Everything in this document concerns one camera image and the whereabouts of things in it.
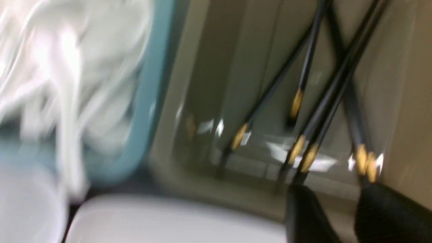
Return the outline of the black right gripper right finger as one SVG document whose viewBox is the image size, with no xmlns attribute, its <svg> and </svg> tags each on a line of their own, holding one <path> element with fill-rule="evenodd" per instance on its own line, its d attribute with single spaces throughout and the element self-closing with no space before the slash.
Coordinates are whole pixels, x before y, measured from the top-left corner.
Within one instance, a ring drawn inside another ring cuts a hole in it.
<svg viewBox="0 0 432 243">
<path fill-rule="evenodd" d="M 432 212 L 388 186 L 365 183 L 354 230 L 360 243 L 430 243 Z"/>
</svg>

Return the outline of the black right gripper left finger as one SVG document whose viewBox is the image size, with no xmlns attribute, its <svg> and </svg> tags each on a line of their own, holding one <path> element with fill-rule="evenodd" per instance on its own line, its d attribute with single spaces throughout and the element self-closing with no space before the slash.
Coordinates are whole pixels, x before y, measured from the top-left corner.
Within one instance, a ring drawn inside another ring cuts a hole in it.
<svg viewBox="0 0 432 243">
<path fill-rule="evenodd" d="M 315 193 L 307 186 L 291 184 L 287 189 L 287 243 L 340 243 Z"/>
</svg>

